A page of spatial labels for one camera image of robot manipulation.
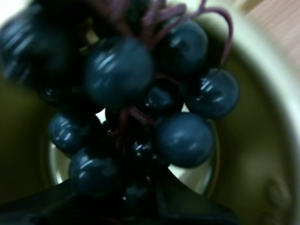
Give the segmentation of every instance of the glossy grape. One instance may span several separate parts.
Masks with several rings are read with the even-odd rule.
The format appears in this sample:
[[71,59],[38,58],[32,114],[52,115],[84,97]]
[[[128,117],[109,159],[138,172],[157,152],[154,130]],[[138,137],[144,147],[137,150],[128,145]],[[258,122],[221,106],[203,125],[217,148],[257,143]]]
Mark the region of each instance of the glossy grape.
[[[125,20],[130,26],[134,34],[138,35],[141,30],[142,21],[141,18],[144,16],[150,5],[150,0],[130,0],[129,8],[125,15]],[[99,13],[94,13],[94,30],[95,33],[101,38],[108,38],[112,35],[117,35],[114,27],[109,23],[109,21],[101,18]]]
[[59,112],[50,121],[48,130],[52,142],[67,155],[104,135],[99,119],[84,113]]
[[180,112],[182,106],[183,98],[179,87],[160,81],[152,86],[139,109],[153,118],[158,118]]
[[89,197],[108,197],[123,191],[124,167],[112,145],[90,144],[76,153],[69,165],[72,188]]
[[194,21],[175,27],[155,48],[160,72],[186,79],[202,67],[208,51],[208,38]]
[[4,76],[29,86],[64,86],[80,72],[70,34],[45,18],[38,5],[9,20],[0,31]]
[[81,87],[69,89],[44,88],[39,91],[40,97],[50,106],[60,110],[84,111],[96,114],[103,110],[94,104]]
[[132,181],[123,196],[123,220],[135,220],[144,213],[150,197],[150,181],[146,177]]
[[178,167],[201,165],[214,149],[211,125],[191,112],[181,112],[165,119],[157,128],[157,153]]
[[131,134],[125,156],[132,174],[155,179],[168,168],[169,164],[156,155],[154,136],[155,130],[152,127],[140,127]]
[[134,167],[144,167],[151,161],[154,153],[154,131],[150,127],[139,127],[129,138],[126,154]]
[[109,110],[143,98],[152,81],[152,58],[146,47],[134,39],[106,39],[93,46],[87,57],[86,91],[95,103]]
[[211,69],[201,78],[198,95],[191,95],[186,105],[191,112],[205,118],[222,118],[237,105],[240,87],[234,76],[224,69]]

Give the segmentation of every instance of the grape cluster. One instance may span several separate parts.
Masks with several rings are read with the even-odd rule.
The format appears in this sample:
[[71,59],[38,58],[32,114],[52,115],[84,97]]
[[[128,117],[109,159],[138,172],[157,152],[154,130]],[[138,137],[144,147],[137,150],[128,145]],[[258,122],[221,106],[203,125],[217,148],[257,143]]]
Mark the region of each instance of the grape cluster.
[[[193,18],[205,13],[223,16],[229,35],[220,64],[204,72],[209,38]],[[206,0],[190,14],[165,0],[36,0],[0,30],[0,56],[7,79],[59,110],[49,135],[71,158],[73,189],[120,195],[126,219],[143,213],[151,183],[170,164],[192,168],[211,156],[207,119],[239,100],[222,68],[232,36],[228,12]],[[181,112],[184,103],[190,112]],[[101,124],[95,114],[104,108]]]

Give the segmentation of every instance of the bowl rim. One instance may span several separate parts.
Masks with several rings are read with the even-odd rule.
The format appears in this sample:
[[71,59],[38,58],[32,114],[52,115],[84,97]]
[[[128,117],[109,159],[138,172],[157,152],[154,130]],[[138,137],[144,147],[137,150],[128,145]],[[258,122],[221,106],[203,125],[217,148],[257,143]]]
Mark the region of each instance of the bowl rim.
[[[169,0],[169,4],[180,3],[182,0]],[[198,0],[185,0],[188,11],[194,11],[199,5]],[[296,67],[282,53],[278,45],[268,39],[252,21],[228,2],[223,0],[209,0],[208,6],[222,6],[226,8],[233,19],[234,36],[233,48],[242,53],[245,64],[257,74],[260,82],[268,93],[274,97],[273,102],[283,122],[291,151],[289,159],[292,162],[292,180],[294,195],[294,212],[292,224],[300,222],[300,75]],[[196,21],[217,28],[216,34],[225,39],[228,28],[223,19],[215,15],[203,15]]]

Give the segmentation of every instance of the wooden surface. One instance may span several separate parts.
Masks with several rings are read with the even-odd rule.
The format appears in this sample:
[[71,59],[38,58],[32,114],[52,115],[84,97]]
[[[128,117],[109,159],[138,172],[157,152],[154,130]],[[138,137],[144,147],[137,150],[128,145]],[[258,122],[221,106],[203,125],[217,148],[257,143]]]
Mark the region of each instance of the wooden surface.
[[249,16],[300,68],[300,0],[264,0]]

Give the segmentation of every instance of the bowl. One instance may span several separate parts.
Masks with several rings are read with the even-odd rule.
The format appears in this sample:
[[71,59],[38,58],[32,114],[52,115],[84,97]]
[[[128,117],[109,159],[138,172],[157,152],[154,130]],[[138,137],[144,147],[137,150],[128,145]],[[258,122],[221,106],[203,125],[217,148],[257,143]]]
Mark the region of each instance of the bowl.
[[[173,4],[180,0],[170,0]],[[198,1],[185,0],[195,10]],[[189,170],[171,171],[188,187],[229,206],[245,225],[300,223],[300,77],[286,56],[247,18],[223,1],[234,21],[225,68],[240,82],[238,107],[214,121],[213,158]],[[196,19],[219,57],[227,25],[218,15]],[[48,139],[55,110],[36,93],[0,83],[0,203],[45,190],[67,179],[68,159]]]

